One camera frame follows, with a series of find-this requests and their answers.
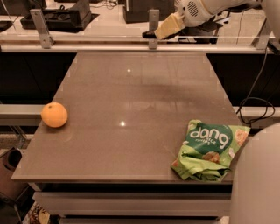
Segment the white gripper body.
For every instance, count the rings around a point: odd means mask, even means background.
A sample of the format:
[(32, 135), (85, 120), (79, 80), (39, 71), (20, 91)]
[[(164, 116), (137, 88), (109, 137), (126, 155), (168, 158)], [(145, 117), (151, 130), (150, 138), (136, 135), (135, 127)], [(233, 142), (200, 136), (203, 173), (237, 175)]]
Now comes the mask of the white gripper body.
[(176, 19), (181, 27), (196, 27), (214, 17), (221, 0), (175, 0)]

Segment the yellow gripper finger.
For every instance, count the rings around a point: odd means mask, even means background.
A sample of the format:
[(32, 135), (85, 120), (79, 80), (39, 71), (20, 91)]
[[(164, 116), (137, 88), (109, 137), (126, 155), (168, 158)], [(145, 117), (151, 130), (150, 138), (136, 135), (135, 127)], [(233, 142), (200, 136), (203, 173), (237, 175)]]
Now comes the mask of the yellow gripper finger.
[(178, 33), (183, 28), (185, 28), (184, 16), (174, 12), (160, 24), (154, 33), (157, 39), (166, 39), (167, 37)]

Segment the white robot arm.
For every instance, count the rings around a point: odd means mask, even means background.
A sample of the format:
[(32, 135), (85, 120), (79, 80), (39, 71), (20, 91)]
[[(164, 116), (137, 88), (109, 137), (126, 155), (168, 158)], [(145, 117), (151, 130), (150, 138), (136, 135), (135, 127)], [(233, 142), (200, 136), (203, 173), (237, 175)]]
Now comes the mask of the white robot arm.
[[(231, 7), (259, 3), (271, 33), (279, 35), (280, 0), (178, 0), (177, 9), (156, 30), (158, 39), (202, 25)], [(234, 172), (229, 224), (280, 224), (280, 123), (254, 135)]]

